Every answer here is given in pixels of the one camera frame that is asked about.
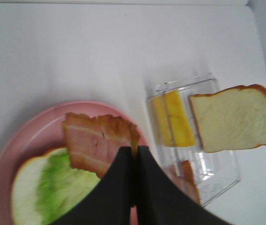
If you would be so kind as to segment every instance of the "clear plastic container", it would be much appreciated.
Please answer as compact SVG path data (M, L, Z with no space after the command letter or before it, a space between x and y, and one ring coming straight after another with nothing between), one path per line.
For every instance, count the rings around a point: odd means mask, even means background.
M166 92L172 90L178 90L179 92L195 137L196 145L194 146L168 147L163 144L153 100L158 96L163 97ZM158 85L156 95L148 99L148 110L155 134L158 163L167 175L170 174L170 168L175 167L177 177L182 179L183 171L181 171L180 162L189 160L202 206L206 206L214 198L220 196L241 180L238 160L234 151L224 150L216 153L205 153L203 151L189 101L190 95L215 93L219 90L218 81L212 77L212 74L205 74ZM165 110L165 116L168 117L168 129L173 136L166 106L163 110Z

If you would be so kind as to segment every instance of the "bacon slice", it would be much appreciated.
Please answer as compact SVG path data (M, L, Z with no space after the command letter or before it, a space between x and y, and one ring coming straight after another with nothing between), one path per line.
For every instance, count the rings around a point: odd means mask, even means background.
M167 176L174 182L174 184L181 189L187 196L200 204L199 190L195 184L192 167L189 160L180 163L183 177L176 175L175 167L171 166L165 170Z
M102 178L121 146L131 146L136 155L140 134L136 125L110 114L89 117L66 114L62 123L71 166L97 174Z

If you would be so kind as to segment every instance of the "cheese slice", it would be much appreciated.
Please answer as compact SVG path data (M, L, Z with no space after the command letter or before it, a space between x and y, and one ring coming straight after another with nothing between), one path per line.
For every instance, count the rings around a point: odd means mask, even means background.
M160 141L169 147L195 145L192 128L188 122L179 92L173 90L152 100L159 129Z

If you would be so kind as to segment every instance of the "white table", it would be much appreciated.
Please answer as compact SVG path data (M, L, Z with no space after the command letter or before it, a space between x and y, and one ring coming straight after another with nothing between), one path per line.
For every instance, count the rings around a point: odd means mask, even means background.
M222 89L266 67L247 7L0 4L0 151L51 105L92 99L129 114L150 144L148 84L214 73ZM266 146L238 152L243 179L207 207L266 224Z

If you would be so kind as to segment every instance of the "pink plate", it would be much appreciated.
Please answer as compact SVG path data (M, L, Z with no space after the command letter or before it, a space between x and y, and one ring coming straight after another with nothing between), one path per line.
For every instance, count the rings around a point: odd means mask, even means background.
M67 112L85 113L91 117L112 114L130 120L118 109L104 103L73 101L51 107L26 122L0 153L0 225L13 224L10 216L10 191L18 167L30 157L65 145L61 122ZM146 144L141 135L140 145Z

